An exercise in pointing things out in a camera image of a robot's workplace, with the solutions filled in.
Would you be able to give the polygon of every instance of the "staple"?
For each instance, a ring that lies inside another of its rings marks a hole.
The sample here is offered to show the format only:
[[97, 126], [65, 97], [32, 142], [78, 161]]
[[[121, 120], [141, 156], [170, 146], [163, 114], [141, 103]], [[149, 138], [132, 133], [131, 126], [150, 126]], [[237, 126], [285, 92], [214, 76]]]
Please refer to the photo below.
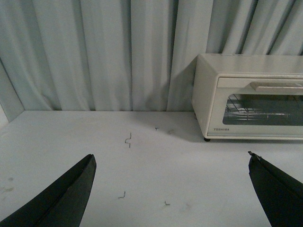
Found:
[[130, 139], [132, 138], [132, 133], [130, 133], [130, 134], [131, 134], [130, 138], [127, 138], [127, 139], [125, 140], [125, 143], [129, 144], [129, 148], [131, 148], [131, 143], [126, 142], [126, 141], [127, 141], [127, 140], [130, 140]]
[[125, 198], [125, 191], [124, 191], [124, 196], [122, 196], [122, 197], [118, 197], [118, 199], [124, 199]]

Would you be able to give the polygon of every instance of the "table surface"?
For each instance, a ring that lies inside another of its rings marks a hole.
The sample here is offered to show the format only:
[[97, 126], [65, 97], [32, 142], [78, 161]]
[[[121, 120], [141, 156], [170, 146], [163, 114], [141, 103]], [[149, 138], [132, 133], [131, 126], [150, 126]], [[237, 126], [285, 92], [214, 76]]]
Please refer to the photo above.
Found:
[[303, 182], [302, 148], [302, 141], [205, 142], [193, 112], [25, 111], [0, 130], [0, 220], [94, 154], [81, 227], [270, 227], [247, 151]]

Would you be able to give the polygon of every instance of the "toaster oven glass window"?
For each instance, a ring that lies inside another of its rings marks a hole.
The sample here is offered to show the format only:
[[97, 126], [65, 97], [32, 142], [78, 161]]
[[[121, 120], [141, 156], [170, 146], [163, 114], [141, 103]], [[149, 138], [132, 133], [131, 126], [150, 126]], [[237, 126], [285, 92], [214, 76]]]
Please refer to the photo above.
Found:
[[230, 95], [223, 124], [303, 126], [303, 96]]

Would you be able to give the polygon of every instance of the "toaster oven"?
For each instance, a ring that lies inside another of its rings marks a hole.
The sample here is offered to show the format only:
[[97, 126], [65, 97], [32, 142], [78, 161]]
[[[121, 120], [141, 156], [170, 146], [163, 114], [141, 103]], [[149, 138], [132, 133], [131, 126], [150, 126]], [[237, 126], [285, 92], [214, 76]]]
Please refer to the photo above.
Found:
[[303, 140], [303, 57], [199, 55], [192, 104], [206, 141]]

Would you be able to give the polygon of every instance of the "light blue curtain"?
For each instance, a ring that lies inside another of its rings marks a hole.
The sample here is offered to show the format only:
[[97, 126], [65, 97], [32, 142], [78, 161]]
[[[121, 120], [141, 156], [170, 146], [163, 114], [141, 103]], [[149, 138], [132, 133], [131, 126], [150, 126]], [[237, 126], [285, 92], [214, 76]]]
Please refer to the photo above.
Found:
[[303, 1], [0, 0], [0, 34], [25, 110], [192, 111], [198, 54], [302, 55]]

